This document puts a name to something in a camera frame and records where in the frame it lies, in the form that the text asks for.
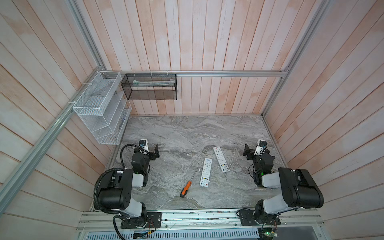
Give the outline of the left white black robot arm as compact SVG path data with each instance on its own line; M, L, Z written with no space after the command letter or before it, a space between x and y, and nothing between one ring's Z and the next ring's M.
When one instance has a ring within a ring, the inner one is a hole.
M132 168L124 163L123 152L128 147L134 147ZM144 203L136 201L132 196L133 188L145 187L148 183L150 162L160 157L159 146L149 152L145 140L138 145L124 145L120 151L121 168L111 168L102 173L94 187L94 207L107 214L115 214L123 223L136 228L148 225L147 208Z

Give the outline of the orange handled screwdriver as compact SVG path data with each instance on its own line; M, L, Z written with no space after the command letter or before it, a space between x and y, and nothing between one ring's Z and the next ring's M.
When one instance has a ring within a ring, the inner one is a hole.
M188 193L188 190L190 188L190 186L192 185L192 181L196 175L196 173L199 171L199 169L196 169L196 171L194 172L193 176L191 177L191 179L187 182L187 184L185 185L185 187L183 188L183 190L181 191L180 193L180 197L181 198L184 198L186 196L186 194Z

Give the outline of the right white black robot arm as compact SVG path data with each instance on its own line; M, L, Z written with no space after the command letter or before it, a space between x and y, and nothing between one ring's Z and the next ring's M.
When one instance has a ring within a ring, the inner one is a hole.
M253 162L250 175L258 187L281 190L270 199L258 201L253 213L257 224L270 223L281 213L295 209L324 205L324 196L308 170L278 168L273 172L275 156L267 149L267 142L258 141L255 149L245 145L243 156Z

